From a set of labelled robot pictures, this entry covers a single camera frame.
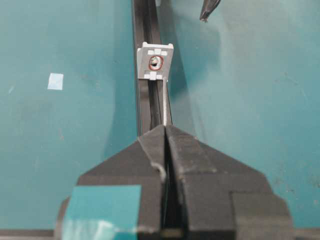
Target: teal mat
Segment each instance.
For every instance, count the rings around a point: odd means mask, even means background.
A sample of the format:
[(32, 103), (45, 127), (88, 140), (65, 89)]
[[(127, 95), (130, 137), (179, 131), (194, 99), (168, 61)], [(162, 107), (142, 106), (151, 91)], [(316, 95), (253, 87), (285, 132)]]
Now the teal mat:
[(53, 229), (78, 176), (136, 139), (133, 60), (131, 1), (0, 0), (0, 229)]
[(296, 227), (320, 227), (320, 1), (164, 0), (173, 123), (268, 177)]

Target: blue tape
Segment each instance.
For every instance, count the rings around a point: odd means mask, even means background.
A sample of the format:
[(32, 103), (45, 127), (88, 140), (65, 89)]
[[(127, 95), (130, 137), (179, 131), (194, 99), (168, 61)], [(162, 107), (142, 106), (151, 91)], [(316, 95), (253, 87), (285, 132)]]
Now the blue tape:
[(140, 195), (140, 185), (75, 187), (62, 240), (137, 240)]

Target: small metal plate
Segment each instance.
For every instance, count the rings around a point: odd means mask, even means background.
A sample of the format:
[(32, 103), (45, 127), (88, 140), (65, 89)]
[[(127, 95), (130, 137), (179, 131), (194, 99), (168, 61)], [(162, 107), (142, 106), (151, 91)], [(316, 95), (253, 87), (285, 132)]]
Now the small metal plate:
[(174, 53), (172, 44), (148, 44), (143, 42), (137, 49), (137, 74), (139, 79), (168, 79), (171, 60)]

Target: teal work surface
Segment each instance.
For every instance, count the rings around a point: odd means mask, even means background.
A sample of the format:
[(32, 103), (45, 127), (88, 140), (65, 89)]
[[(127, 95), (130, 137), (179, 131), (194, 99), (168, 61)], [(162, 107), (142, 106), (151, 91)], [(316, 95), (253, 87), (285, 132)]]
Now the teal work surface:
[(0, 0), (0, 229), (53, 229), (78, 176), (136, 139), (131, 12)]
[(296, 227), (320, 227), (320, 1), (162, 1), (173, 123), (262, 171)]

